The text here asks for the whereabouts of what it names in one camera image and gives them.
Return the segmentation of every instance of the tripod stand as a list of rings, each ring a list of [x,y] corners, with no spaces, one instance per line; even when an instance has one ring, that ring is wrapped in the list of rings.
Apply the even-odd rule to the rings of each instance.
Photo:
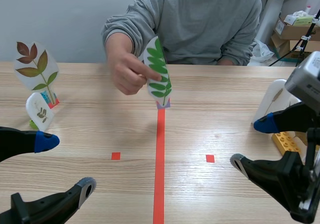
[[[295,66],[298,66],[300,59],[304,57],[304,53],[308,44],[308,41],[310,41],[311,39],[311,34],[316,26],[316,23],[319,21],[320,18],[320,10],[317,13],[317,15],[315,16],[315,18],[313,18],[312,20],[312,24],[308,30],[308,32],[306,33],[306,35],[302,36],[301,39],[298,41],[298,43],[294,46],[294,48],[289,51],[287,54],[285,54],[283,57],[279,58],[278,60],[276,60],[274,63],[270,64],[269,67],[272,67],[274,64],[276,64],[277,62],[281,61],[283,58],[285,58],[286,56],[288,56],[289,54],[293,53],[296,50],[299,50],[299,57],[298,60],[296,62]]]

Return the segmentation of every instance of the red square marker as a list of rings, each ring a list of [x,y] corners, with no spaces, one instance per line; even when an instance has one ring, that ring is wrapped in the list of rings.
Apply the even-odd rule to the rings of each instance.
[[[120,160],[121,152],[112,152],[111,160]]]
[[[215,156],[214,155],[205,155],[207,163],[215,163]]]

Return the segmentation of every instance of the red tape line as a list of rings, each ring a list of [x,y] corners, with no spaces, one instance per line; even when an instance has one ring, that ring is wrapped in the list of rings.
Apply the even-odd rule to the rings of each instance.
[[[153,224],[165,223],[165,128],[166,109],[160,109],[156,127]]]

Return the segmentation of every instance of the plastic bag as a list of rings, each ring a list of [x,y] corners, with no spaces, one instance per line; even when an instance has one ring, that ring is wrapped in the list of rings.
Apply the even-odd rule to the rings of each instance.
[[[253,48],[253,56],[251,60],[263,63],[273,57],[274,53],[269,50],[268,46],[261,41],[255,39],[255,47]]]

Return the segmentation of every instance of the wood grain surface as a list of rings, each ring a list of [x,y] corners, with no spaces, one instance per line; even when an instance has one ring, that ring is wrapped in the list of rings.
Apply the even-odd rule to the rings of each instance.
[[[0,126],[29,130],[31,94],[10,62],[0,62]],[[147,89],[124,96],[102,64],[60,63],[60,104],[47,132],[55,149],[0,163],[0,212],[11,194],[33,201],[65,192],[83,177],[97,188],[68,224],[152,224],[157,108]],[[291,67],[169,65],[166,111],[166,224],[294,224],[289,213],[230,164],[241,153],[278,160],[271,136],[251,120],[269,86]],[[111,160],[121,152],[121,160]],[[207,163],[214,155],[215,163]]]

